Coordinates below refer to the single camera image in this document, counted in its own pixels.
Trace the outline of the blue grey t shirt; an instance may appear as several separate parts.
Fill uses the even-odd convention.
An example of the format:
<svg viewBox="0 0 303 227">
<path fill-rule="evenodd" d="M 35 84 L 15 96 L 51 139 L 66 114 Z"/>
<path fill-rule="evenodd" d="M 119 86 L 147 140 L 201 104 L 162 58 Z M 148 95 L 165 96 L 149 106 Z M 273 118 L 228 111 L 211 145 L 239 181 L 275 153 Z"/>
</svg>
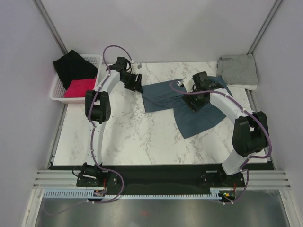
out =
<svg viewBox="0 0 303 227">
<path fill-rule="evenodd" d="M 182 94 L 170 87 L 170 81 L 142 86 L 143 105 L 147 113 L 172 109 L 177 127 L 184 139 L 209 130 L 226 116 L 217 107 L 207 104 L 193 112 L 182 100 Z"/>
</svg>

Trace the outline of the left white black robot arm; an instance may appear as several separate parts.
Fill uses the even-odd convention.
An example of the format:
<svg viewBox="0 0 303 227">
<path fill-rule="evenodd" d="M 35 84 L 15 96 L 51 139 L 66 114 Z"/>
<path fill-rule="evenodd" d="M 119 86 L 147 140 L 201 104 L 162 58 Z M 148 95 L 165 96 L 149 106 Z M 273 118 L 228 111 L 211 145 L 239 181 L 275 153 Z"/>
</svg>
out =
<svg viewBox="0 0 303 227">
<path fill-rule="evenodd" d="M 132 62 L 124 57 L 118 57 L 116 63 L 107 66 L 106 76 L 85 95 L 85 115 L 91 124 L 89 127 L 90 141 L 84 166 L 99 169 L 102 165 L 102 142 L 107 121 L 111 116 L 109 95 L 118 83 L 133 92 L 143 92 L 142 74 L 133 73 Z"/>
</svg>

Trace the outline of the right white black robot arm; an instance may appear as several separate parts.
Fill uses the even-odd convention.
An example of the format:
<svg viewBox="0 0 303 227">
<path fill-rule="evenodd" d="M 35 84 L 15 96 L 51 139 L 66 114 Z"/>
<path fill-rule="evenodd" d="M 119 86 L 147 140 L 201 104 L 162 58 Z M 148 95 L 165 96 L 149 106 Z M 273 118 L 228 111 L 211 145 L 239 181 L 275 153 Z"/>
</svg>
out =
<svg viewBox="0 0 303 227">
<path fill-rule="evenodd" d="M 267 116 L 262 111 L 253 112 L 242 107 L 228 92 L 218 78 L 211 78 L 200 72 L 182 79 L 178 84 L 187 94 L 182 99 L 194 111 L 207 104 L 219 109 L 234 125 L 232 133 L 233 150 L 222 163 L 223 171 L 217 174 L 217 181 L 228 186 L 248 162 L 268 146 Z"/>
</svg>

